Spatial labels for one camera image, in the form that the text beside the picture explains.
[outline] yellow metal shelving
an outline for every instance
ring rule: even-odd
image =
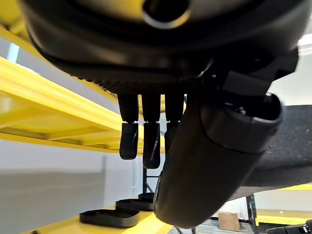
[[[109,228],[79,222],[73,217],[46,227],[36,229],[39,234],[166,234],[172,225],[161,222],[152,212],[140,212],[140,221],[131,228]]]
[[[259,226],[259,223],[297,225],[304,224],[309,219],[312,219],[312,212],[257,209],[255,222],[256,226]]]
[[[118,153],[121,117],[0,57],[0,138]],[[139,125],[138,153],[143,151]],[[164,152],[164,138],[160,140]]]
[[[312,191],[312,184],[300,184],[287,188],[282,188],[279,190],[288,190],[288,191]]]

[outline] black tray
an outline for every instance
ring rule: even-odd
[[[80,214],[80,222],[116,228],[129,228],[139,222],[140,211],[116,207],[115,210],[92,210]]]
[[[142,193],[138,195],[138,198],[141,200],[149,200],[151,202],[153,202],[154,199],[154,193]]]
[[[139,211],[153,211],[153,201],[148,199],[124,199],[116,202],[116,207]]]

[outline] cardboard box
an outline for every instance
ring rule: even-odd
[[[237,214],[219,212],[219,229],[239,232],[240,225]]]

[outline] floor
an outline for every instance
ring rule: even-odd
[[[241,228],[240,228],[239,233],[253,234],[253,230],[249,223],[240,223],[240,225],[241,225]],[[191,229],[181,228],[181,230],[183,234],[192,233]],[[220,230],[218,220],[208,219],[207,221],[203,222],[202,224],[196,227],[196,234],[229,234],[229,233],[238,233],[238,232]],[[168,234],[179,234],[179,232],[175,228],[172,228],[168,232]]]

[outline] white wall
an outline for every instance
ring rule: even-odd
[[[102,207],[104,170],[99,152],[0,140],[0,234]]]

